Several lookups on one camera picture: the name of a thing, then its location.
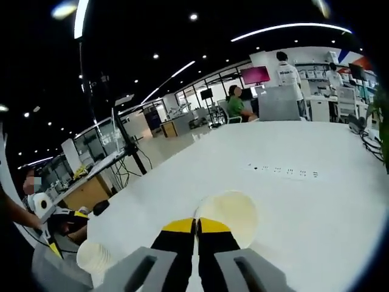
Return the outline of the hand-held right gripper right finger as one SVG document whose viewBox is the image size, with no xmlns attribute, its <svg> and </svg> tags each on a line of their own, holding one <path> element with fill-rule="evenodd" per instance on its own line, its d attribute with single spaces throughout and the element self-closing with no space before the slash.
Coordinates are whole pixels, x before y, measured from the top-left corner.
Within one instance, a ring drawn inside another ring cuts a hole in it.
<svg viewBox="0 0 389 292">
<path fill-rule="evenodd" d="M 204 291 L 289 291 L 284 272 L 254 250 L 241 249 L 227 225 L 201 217 L 196 236 Z"/>
</svg>

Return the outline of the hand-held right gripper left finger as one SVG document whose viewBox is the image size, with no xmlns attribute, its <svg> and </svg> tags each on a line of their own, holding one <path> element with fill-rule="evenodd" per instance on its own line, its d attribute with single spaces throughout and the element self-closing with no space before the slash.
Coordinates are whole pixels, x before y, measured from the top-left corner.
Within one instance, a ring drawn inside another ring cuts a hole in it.
<svg viewBox="0 0 389 292">
<path fill-rule="evenodd" d="M 185 291 L 192 273 L 195 219 L 165 225 L 151 247 L 139 247 L 107 270 L 99 291 Z"/>
</svg>

